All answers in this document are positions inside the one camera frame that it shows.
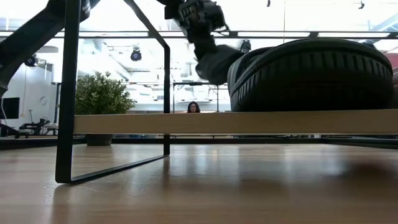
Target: green plant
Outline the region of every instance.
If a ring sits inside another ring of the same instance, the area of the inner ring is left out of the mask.
[[[86,75],[77,80],[76,114],[124,114],[134,107],[126,86],[110,79],[111,73]]]

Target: potted plant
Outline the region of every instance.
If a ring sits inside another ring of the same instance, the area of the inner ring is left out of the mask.
[[[75,114],[125,114],[136,101],[120,80],[110,79],[110,72],[103,75],[86,75],[77,80]],[[113,134],[86,134],[88,146],[108,146]]]

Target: black metal leg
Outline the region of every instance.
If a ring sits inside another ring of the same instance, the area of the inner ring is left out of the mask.
[[[124,0],[136,13],[137,17],[148,28],[149,32],[163,46],[165,53],[165,78],[164,78],[164,113],[170,113],[170,48],[166,41],[155,30],[148,18],[139,9],[134,0]],[[75,88],[77,73],[78,39],[81,0],[67,0],[65,14],[65,43],[63,53],[62,88],[60,102],[60,121],[57,147],[57,161],[55,180],[58,183],[77,183],[114,174],[122,170],[137,167],[158,159],[163,159],[170,154],[170,135],[164,136],[164,153],[161,156],[144,159],[130,164],[112,167],[110,169],[93,172],[72,178],[72,143],[73,122],[75,117]]]
[[[62,89],[55,181],[71,183],[73,122],[80,26],[80,0],[67,0],[63,43]]]

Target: person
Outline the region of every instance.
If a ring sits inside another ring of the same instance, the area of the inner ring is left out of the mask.
[[[200,113],[200,108],[197,102],[192,101],[188,104],[188,111],[187,113]]]

